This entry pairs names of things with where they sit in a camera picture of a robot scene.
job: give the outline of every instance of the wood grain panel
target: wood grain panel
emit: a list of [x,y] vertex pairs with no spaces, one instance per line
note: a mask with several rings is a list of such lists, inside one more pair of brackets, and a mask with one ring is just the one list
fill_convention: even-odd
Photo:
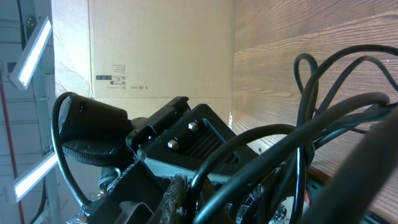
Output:
[[[233,76],[233,129],[276,123],[295,125],[300,92],[293,62],[310,53],[321,64],[327,57],[356,44],[398,47],[397,1],[237,1]],[[322,76],[317,105],[340,73],[357,57],[380,59],[398,82],[398,58],[379,53],[360,53],[337,61]],[[304,84],[309,67],[300,66]],[[361,64],[344,82],[332,104],[360,93],[381,91],[398,101],[397,92],[370,62]],[[258,152],[283,136],[250,143]],[[312,172],[331,177],[362,135],[346,133],[317,151]],[[390,222],[398,222],[398,172],[390,178],[371,205],[371,210]]]
[[398,9],[396,0],[236,1],[235,51]]

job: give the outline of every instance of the red wire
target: red wire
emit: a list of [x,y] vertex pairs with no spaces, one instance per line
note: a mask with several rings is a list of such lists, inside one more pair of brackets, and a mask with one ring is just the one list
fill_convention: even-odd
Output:
[[[10,155],[11,155],[12,172],[14,173],[14,178],[16,179],[18,177],[17,162],[15,160],[14,144],[12,143],[10,119],[8,117],[6,93],[4,91],[4,84],[3,84],[3,81],[2,81],[2,72],[1,72],[1,70],[0,70],[0,92],[1,92],[2,110],[4,112],[4,119],[6,121],[8,146],[10,148]],[[18,202],[18,208],[19,208],[19,217],[21,219],[21,224],[25,224],[24,210],[22,208],[22,202],[21,201]]]
[[305,190],[305,202],[310,206],[310,197],[308,196],[308,191]]

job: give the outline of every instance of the white light strip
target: white light strip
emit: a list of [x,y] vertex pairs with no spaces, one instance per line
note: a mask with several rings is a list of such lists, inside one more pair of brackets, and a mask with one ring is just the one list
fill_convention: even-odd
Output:
[[41,17],[10,75],[19,90],[26,90],[52,33],[49,17]]
[[20,198],[25,192],[27,192],[30,187],[33,187],[41,178],[43,178],[44,174],[47,173],[54,165],[58,162],[58,158],[55,154],[53,154],[47,161],[45,161],[41,166],[36,167],[36,170],[33,171],[30,175],[24,178],[23,181],[19,182],[15,186],[15,193],[17,197]]
[[32,189],[58,162],[54,152],[43,157],[24,174],[7,185],[7,197],[11,203],[17,203]]
[[48,20],[43,28],[43,31],[39,34],[39,39],[36,44],[33,46],[33,50],[28,56],[25,66],[23,66],[21,75],[19,76],[19,81],[26,86],[29,84],[29,80],[33,75],[33,69],[37,65],[39,61],[39,56],[44,50],[44,45],[46,43],[47,37],[49,36],[51,31],[51,22]]

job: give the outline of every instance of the black cable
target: black cable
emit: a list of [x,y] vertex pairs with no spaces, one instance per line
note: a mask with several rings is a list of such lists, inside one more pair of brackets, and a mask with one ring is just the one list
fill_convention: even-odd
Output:
[[236,216],[238,215],[242,203],[246,201],[248,195],[251,192],[252,190],[246,186],[240,192],[237,193],[237,196],[232,201],[231,207],[228,210],[228,213],[233,220],[236,220]]
[[258,128],[253,128],[248,131],[241,133],[233,138],[231,138],[228,142],[221,145],[217,150],[210,154],[209,157],[203,162],[203,164],[196,171],[195,175],[192,178],[191,184],[188,188],[187,195],[187,216],[186,219],[188,222],[193,219],[195,216],[195,206],[196,201],[198,199],[201,186],[203,181],[206,179],[207,175],[211,172],[217,163],[224,159],[225,156],[250,143],[256,139],[260,139],[266,136],[274,135],[274,134],[289,134],[295,129],[294,126],[288,124],[273,124]]
[[[348,47],[339,52],[333,54],[329,58],[327,58],[315,71],[313,75],[311,75],[308,80],[300,100],[300,106],[298,108],[298,116],[297,116],[297,127],[300,127],[303,123],[308,120],[308,115],[313,114],[315,108],[313,109],[313,91],[317,89],[318,81],[320,77],[326,72],[328,68],[330,68],[338,59],[344,57],[345,55],[352,54],[355,52],[363,52],[363,51],[377,51],[377,52],[385,52],[393,55],[398,55],[398,49],[393,47],[383,46],[383,45],[357,45],[353,47]],[[289,223],[295,223],[302,215],[303,209],[303,201],[304,201],[304,191],[305,191],[305,166],[304,166],[304,157],[303,157],[304,149],[303,147],[299,147],[297,149],[297,173],[296,173],[296,193],[294,197],[294,205],[292,210],[292,215]]]
[[[300,80],[300,73],[299,73],[299,63],[301,60],[306,60],[311,68],[311,77],[314,76],[318,65],[317,61],[309,54],[300,54],[299,56],[296,57],[295,62],[294,62],[294,77],[297,82],[297,86],[303,95],[303,87],[302,83]],[[313,117],[313,114],[316,110],[315,105],[317,103],[317,96],[318,96],[318,82],[314,84],[314,87],[311,91],[311,94],[308,96],[309,97],[309,105],[308,108],[306,108],[306,111],[299,111],[298,112],[298,118],[297,118],[297,127],[299,127],[303,122],[300,121],[300,118],[302,116],[305,117],[305,120],[310,120]],[[290,221],[289,223],[296,223],[297,220],[301,217],[302,210],[303,210],[303,201],[304,201],[304,190],[305,190],[305,175],[307,173],[307,167],[306,165],[309,165],[312,162],[313,157],[315,156],[315,146],[311,141],[306,142],[303,146],[300,146],[295,154],[295,162],[289,163],[289,166],[291,166],[290,169],[291,172],[296,171],[296,191],[294,195],[294,201],[293,201],[293,206],[292,206],[292,214],[290,216]]]
[[70,147],[62,146],[63,153],[82,164],[98,167],[117,167],[124,170],[134,162],[134,153],[130,150],[121,149],[117,154],[92,154],[81,152]]
[[317,132],[322,131],[338,118],[364,106],[373,104],[388,104],[389,97],[383,93],[365,93],[343,100],[330,107],[322,114],[304,123],[288,136],[277,142],[259,157],[253,159],[244,169],[235,173],[208,201],[193,219],[193,223],[209,222],[228,199],[247,182],[259,174],[269,174],[294,149],[312,139]]
[[27,42],[27,36],[25,35],[25,26],[24,26],[24,18],[22,15],[22,7],[21,7],[21,0],[17,0],[17,5],[18,5],[18,13],[19,13],[19,25],[21,29],[21,45],[22,45],[22,50],[25,49],[26,42]]
[[365,131],[365,130],[362,130],[362,129],[358,129],[358,128],[350,129],[350,131],[358,133],[358,134],[367,134],[368,133],[368,131]]
[[397,123],[398,109],[394,109],[356,146],[301,224],[359,223],[397,166]]
[[72,192],[73,196],[76,198],[76,201],[79,203],[79,206],[82,210],[85,210],[91,201],[87,199],[84,193],[79,188],[79,185],[76,183],[76,180],[73,178],[72,173],[67,164],[67,160],[65,159],[65,155],[63,154],[62,150],[62,142],[60,139],[59,128],[58,128],[58,117],[60,114],[60,108],[64,99],[71,96],[71,92],[62,93],[56,100],[52,110],[52,119],[51,119],[51,137],[53,142],[53,147],[55,154],[58,157],[58,164],[67,183],[70,191]]
[[380,121],[384,119],[384,117],[390,113],[392,109],[395,108],[397,104],[391,104],[383,108],[379,108],[373,111],[365,111],[362,113],[350,114],[342,117],[338,121],[336,121],[329,128],[323,130],[317,137],[315,137],[314,145],[315,149],[319,149],[326,143],[330,142],[334,138],[344,134],[347,131],[352,130],[359,124],[372,122],[372,121]]
[[[288,164],[295,164],[295,157],[291,156],[288,160]],[[266,211],[265,215],[265,222],[269,223],[271,218],[274,216],[276,210],[278,209],[278,206],[280,202],[282,201],[285,192],[287,190],[287,187],[289,186],[289,183],[291,182],[292,178],[294,177],[294,170],[295,167],[290,165],[287,166],[287,169],[285,170],[284,173],[281,174],[282,180],[278,182],[278,184],[275,186],[275,190],[272,193],[272,198],[269,202],[269,208]]]
[[348,65],[348,67],[346,69],[344,69],[343,73],[341,73],[341,75],[337,78],[336,82],[330,88],[330,90],[329,90],[328,94],[326,95],[325,99],[322,101],[321,105],[319,106],[319,109],[318,109],[317,113],[322,113],[323,111],[325,111],[329,107],[331,101],[336,96],[338,89],[341,87],[341,85],[346,80],[348,75],[359,64],[361,64],[362,62],[365,62],[365,61],[372,62],[375,65],[377,65],[380,68],[380,70],[383,72],[384,76],[386,76],[386,78],[388,79],[388,81],[390,82],[392,87],[394,87],[394,89],[396,91],[398,91],[397,83],[394,81],[394,79],[392,78],[391,74],[388,72],[387,68],[383,65],[383,63],[380,60],[378,60],[377,58],[372,57],[372,56],[362,56],[362,57],[357,58],[353,63]]
[[40,200],[39,208],[37,209],[36,215],[29,222],[29,224],[33,224],[36,219],[42,214],[44,211],[45,201],[47,200],[47,191],[45,190],[45,177],[43,177],[43,190],[42,190],[42,199]]
[[281,170],[274,170],[273,175],[268,175],[265,179],[264,190],[262,191],[260,198],[258,209],[256,213],[257,224],[266,224],[266,211],[268,210],[269,200],[271,199],[271,194],[274,191],[275,183],[279,180]]
[[252,223],[253,216],[256,214],[259,202],[260,202],[260,198],[254,199],[254,201],[250,204],[249,208],[244,213],[242,220],[241,220],[241,224]]

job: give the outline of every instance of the screw head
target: screw head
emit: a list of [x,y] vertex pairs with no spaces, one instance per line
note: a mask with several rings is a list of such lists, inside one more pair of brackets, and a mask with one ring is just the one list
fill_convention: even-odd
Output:
[[87,223],[88,217],[86,214],[82,214],[77,218],[77,221],[80,223]]
[[99,190],[99,196],[102,198],[102,199],[105,199],[107,196],[108,196],[108,193],[107,193],[107,191],[106,190]]
[[171,150],[177,150],[178,149],[178,142],[176,140],[170,140],[167,143],[167,146],[169,147],[169,149]]
[[191,122],[188,124],[188,129],[193,132],[198,131],[198,124],[196,124],[196,122]]

